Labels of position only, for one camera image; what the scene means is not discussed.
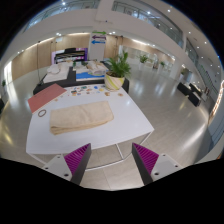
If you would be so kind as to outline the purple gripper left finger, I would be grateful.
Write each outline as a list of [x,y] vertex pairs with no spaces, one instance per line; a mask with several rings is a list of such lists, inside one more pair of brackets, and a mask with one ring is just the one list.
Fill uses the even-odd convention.
[[91,144],[88,143],[67,155],[56,155],[43,166],[43,170],[79,185],[90,156]]

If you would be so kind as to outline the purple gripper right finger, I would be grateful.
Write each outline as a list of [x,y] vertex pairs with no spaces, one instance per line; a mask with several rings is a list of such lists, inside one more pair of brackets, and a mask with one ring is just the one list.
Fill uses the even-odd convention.
[[157,154],[136,143],[132,144],[132,155],[145,185],[182,169],[169,155]]

